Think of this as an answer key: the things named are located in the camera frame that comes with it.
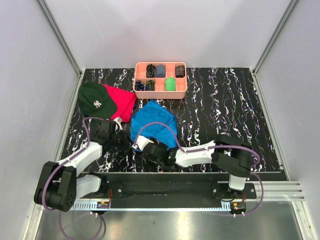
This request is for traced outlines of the bright blue napkin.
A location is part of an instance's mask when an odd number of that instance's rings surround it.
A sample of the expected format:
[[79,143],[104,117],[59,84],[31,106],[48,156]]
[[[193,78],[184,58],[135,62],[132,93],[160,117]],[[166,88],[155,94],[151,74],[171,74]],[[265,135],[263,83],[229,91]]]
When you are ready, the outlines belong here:
[[[178,137],[176,118],[156,101],[150,100],[141,110],[132,116],[130,139],[134,141],[142,127],[153,122],[159,122],[167,125],[173,131],[175,137]],[[177,142],[173,134],[168,128],[161,124],[148,126],[142,131],[141,136],[148,139],[154,138],[167,145],[168,149],[177,147]]]

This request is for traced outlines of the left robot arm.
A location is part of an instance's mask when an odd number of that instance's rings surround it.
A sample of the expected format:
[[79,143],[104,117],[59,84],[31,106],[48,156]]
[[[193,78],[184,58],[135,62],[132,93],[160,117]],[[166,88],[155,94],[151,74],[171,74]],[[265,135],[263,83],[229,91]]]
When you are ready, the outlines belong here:
[[48,211],[67,212],[76,200],[88,194],[103,198],[108,193],[107,180],[98,173],[79,177],[109,149],[129,144],[120,117],[100,121],[100,127],[94,134],[90,134],[85,122],[82,124],[87,141],[80,149],[62,160],[48,161],[43,165],[33,196],[35,204]]

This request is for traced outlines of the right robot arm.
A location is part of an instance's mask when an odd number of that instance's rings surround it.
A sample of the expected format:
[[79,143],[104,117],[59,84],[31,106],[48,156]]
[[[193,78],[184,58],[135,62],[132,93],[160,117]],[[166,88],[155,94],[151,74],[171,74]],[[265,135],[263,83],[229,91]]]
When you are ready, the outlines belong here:
[[170,149],[162,142],[149,140],[143,146],[142,155],[169,171],[193,165],[214,164],[229,174],[227,192],[236,199],[245,192],[254,151],[240,140],[220,136],[202,145]]

